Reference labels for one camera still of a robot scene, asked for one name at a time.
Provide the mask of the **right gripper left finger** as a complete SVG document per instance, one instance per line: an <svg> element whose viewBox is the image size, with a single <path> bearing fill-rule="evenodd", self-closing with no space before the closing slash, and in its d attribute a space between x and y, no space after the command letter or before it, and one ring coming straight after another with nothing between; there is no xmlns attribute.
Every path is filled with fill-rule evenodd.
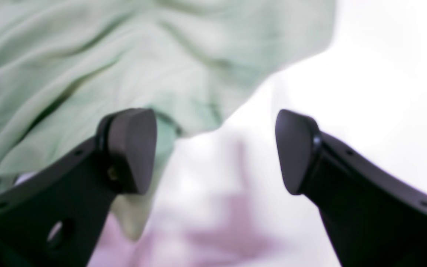
<svg viewBox="0 0 427 267"><path fill-rule="evenodd" d="M0 193L0 267L85 267L113 200L144 195L152 181L156 116L127 109L95 136Z"/></svg>

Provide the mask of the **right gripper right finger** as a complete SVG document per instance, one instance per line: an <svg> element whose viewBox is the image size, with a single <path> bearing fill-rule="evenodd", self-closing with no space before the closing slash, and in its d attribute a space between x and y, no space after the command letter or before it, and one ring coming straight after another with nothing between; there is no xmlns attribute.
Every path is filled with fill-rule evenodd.
<svg viewBox="0 0 427 267"><path fill-rule="evenodd" d="M342 267L427 267L427 194L387 174L312 117L278 112L283 183L318 208Z"/></svg>

